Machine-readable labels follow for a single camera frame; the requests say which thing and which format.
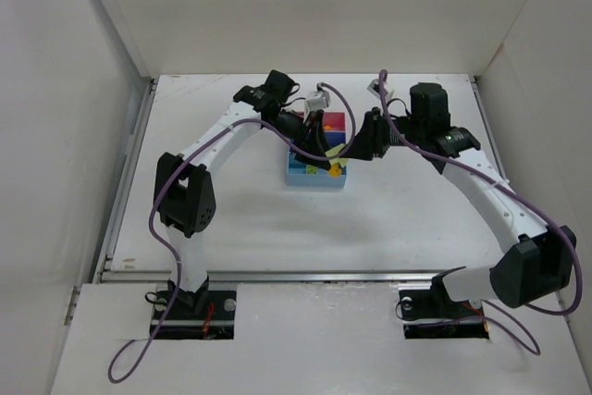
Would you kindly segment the pink container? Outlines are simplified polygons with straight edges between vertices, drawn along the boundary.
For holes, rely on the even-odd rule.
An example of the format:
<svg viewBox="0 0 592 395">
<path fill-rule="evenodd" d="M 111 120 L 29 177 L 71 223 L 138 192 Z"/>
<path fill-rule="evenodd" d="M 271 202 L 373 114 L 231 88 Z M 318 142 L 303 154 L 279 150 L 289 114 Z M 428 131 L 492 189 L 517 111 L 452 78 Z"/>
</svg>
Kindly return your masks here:
<svg viewBox="0 0 592 395">
<path fill-rule="evenodd" d="M 343 112 L 326 112 L 322 119 L 323 127 L 328 125 L 331 127 L 331 131 L 342 131 L 345 132 L 346 127 L 346 115 Z"/>
</svg>

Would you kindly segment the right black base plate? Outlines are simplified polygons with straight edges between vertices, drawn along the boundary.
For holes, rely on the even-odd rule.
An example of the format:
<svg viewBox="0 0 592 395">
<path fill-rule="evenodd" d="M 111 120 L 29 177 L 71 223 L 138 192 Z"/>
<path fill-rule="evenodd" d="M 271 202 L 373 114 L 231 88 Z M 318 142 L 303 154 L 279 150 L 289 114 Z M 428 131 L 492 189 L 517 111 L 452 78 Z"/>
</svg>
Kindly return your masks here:
<svg viewBox="0 0 592 395">
<path fill-rule="evenodd" d="M 429 289 L 404 289 L 395 315 L 406 339 L 489 339 L 483 313 Z"/>
</svg>

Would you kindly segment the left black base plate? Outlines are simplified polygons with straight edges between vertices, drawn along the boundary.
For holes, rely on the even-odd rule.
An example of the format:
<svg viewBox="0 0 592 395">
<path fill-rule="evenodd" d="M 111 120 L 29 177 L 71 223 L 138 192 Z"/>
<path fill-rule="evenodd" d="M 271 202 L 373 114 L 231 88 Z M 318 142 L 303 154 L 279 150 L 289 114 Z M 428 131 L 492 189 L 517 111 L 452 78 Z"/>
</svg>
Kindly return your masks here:
<svg viewBox="0 0 592 395">
<path fill-rule="evenodd" d="M 153 306 L 149 335 L 156 330 L 163 320 L 154 338 L 162 340 L 230 340 L 234 339 L 235 290 L 209 290 L 205 302 L 198 303 L 198 312 L 184 304 L 178 297 L 164 317 L 168 304 L 169 292 L 149 291 L 144 299 Z"/>
</svg>

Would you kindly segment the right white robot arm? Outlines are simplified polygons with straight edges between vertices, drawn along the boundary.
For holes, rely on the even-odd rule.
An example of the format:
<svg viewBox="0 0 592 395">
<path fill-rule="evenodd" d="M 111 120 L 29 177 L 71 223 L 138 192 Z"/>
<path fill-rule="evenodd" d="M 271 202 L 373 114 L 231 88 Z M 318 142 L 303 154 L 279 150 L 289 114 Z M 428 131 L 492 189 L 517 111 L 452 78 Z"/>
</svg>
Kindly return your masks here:
<svg viewBox="0 0 592 395">
<path fill-rule="evenodd" d="M 402 117 L 389 113 L 392 90 L 385 78 L 373 80 L 368 89 L 381 105 L 365 114 L 346 157 L 373 160 L 390 146 L 411 148 L 464 195 L 502 252 L 494 265 L 456 267 L 434 276 L 427 290 L 404 291 L 405 319 L 460 318 L 463 304 L 489 299 L 510 308 L 531 307 L 570 282 L 575 284 L 574 299 L 560 313 L 574 312 L 583 293 L 574 233 L 518 196 L 488 161 L 479 140 L 451 124 L 444 88 L 431 82 L 412 86 L 411 108 Z"/>
</svg>

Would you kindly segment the dark blue container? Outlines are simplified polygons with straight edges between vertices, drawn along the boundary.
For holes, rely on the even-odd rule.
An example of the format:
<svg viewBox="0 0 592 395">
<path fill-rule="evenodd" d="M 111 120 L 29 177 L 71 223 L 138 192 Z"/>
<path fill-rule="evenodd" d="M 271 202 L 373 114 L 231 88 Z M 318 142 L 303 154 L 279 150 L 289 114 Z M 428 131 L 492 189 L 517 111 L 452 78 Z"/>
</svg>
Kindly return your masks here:
<svg viewBox="0 0 592 395">
<path fill-rule="evenodd" d="M 347 143 L 347 135 L 342 131 L 329 131 L 325 133 L 325 139 L 329 147 Z"/>
</svg>

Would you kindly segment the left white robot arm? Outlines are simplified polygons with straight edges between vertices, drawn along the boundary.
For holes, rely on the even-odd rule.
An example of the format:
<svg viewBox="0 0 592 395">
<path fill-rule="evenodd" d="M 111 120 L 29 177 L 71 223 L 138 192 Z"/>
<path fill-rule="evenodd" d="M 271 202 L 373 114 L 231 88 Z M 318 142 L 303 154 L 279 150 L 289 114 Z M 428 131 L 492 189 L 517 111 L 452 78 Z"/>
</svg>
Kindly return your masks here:
<svg viewBox="0 0 592 395">
<path fill-rule="evenodd" d="M 156 239 L 175 260 L 167 283 L 169 309 L 197 316 L 207 305 L 209 276 L 203 233 L 216 212 L 214 177 L 248 139 L 261 129 L 270 130 L 302 161 L 329 166 L 329 147 L 318 114 L 300 116 L 286 108 L 299 88 L 287 74 L 270 71 L 263 84 L 240 88 L 224 115 L 198 142 L 179 154 L 164 153 L 158 159 L 149 229 L 155 229 L 155 222 L 163 224 L 166 235 Z"/>
</svg>

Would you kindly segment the yellow duplo brick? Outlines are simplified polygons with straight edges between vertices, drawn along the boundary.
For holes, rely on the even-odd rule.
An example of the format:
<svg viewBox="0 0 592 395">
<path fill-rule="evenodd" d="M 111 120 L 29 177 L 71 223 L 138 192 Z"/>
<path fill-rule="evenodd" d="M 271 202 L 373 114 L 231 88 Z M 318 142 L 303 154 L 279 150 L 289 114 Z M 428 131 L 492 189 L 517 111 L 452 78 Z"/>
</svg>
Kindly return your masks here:
<svg viewBox="0 0 592 395">
<path fill-rule="evenodd" d="M 338 178 L 342 175 L 342 168 L 340 164 L 334 164 L 330 167 L 327 174 L 332 178 Z"/>
</svg>

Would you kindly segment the light blue container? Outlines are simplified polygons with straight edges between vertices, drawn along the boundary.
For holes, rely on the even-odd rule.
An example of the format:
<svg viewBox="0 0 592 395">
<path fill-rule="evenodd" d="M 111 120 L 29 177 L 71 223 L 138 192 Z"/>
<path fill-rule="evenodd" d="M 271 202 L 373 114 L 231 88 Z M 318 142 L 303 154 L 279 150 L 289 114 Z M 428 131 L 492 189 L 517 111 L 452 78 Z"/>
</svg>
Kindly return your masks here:
<svg viewBox="0 0 592 395">
<path fill-rule="evenodd" d="M 338 178 L 330 177 L 322 168 L 318 168 L 316 175 L 307 175 L 306 167 L 309 165 L 303 164 L 296 159 L 296 154 L 289 151 L 288 160 L 286 164 L 285 181 L 289 187 L 304 187 L 317 189 L 343 189 L 346 185 L 348 177 L 348 168 L 342 169 L 342 175 Z"/>
</svg>

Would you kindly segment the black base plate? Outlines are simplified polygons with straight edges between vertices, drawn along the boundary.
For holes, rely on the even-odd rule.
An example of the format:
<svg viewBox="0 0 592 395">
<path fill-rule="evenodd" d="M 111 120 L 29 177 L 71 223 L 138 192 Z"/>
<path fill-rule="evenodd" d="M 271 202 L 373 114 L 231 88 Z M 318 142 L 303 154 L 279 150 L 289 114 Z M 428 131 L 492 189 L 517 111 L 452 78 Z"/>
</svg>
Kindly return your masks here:
<svg viewBox="0 0 592 395">
<path fill-rule="evenodd" d="M 149 335 L 156 330 L 163 320 L 154 338 L 162 340 L 230 340 L 234 339 L 235 290 L 209 290 L 205 302 L 198 303 L 198 312 L 184 304 L 178 297 L 164 317 L 168 304 L 169 292 L 149 291 L 144 299 L 153 306 Z"/>
<path fill-rule="evenodd" d="M 483 313 L 429 289 L 404 289 L 395 315 L 406 339 L 489 339 Z"/>
</svg>

